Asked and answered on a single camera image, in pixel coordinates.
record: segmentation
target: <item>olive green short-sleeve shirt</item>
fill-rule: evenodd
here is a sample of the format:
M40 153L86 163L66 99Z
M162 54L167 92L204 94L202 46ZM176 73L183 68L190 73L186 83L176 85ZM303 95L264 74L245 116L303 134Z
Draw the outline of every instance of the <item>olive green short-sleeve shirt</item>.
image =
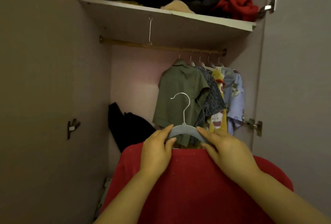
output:
M156 125L167 127L171 124L183 124L183 111L189 101L185 94L178 94L174 99L170 99L177 93L186 93L190 97L191 104L185 110L185 123L194 126L208 96L209 85L199 69L188 66L181 59L166 70L160 79L153 118ZM188 134L177 136L177 142L185 147L189 140Z

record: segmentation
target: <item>white shelf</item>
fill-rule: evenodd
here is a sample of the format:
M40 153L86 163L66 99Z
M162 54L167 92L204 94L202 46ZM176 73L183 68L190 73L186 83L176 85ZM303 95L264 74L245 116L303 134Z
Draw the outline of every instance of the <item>white shelf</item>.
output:
M105 38L154 46L215 50L250 33L256 23L168 11L106 0L79 0Z

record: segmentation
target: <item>red clothing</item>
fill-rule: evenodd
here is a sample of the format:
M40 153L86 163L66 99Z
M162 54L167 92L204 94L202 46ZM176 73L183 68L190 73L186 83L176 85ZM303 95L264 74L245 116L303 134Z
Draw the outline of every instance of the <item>red clothing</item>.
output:
M232 19L251 22L256 21L259 12L259 7L253 5L252 0L220 0L212 11L217 8L229 13Z
M139 171L143 143L121 155L104 210ZM293 191L292 182L271 162L254 157L259 168ZM149 194L138 223L273 223L263 210L230 180L204 149L173 149L168 168Z

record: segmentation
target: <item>clothing rod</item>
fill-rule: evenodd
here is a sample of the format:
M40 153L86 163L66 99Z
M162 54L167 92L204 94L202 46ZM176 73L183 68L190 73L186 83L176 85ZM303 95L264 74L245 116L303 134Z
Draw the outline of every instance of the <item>clothing rod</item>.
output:
M147 49L155 49L155 50L164 50L164 51L177 51L177 52L196 52L196 53L207 53L207 54L223 54L220 51L215 50L202 50L202 49L189 49L189 48L176 48L176 47L165 47L165 46L155 46L155 45L147 45L147 44L139 44L139 43L131 43L120 40L112 40L112 39L103 39L102 42L107 42L112 45L126 45L132 47L140 47Z

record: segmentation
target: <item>yellow printed shirt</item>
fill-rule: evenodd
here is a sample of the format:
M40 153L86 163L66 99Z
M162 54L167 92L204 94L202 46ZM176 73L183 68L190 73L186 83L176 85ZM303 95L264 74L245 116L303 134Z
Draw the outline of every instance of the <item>yellow printed shirt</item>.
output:
M224 75L220 71L215 69L212 73L212 76L216 80L217 86L221 92L222 98L224 99L224 93L223 93ZM226 109L223 109L220 112L218 112L210 117L207 117L204 128L206 130L208 130L209 132L213 132L215 129L219 129L219 128L227 131Z

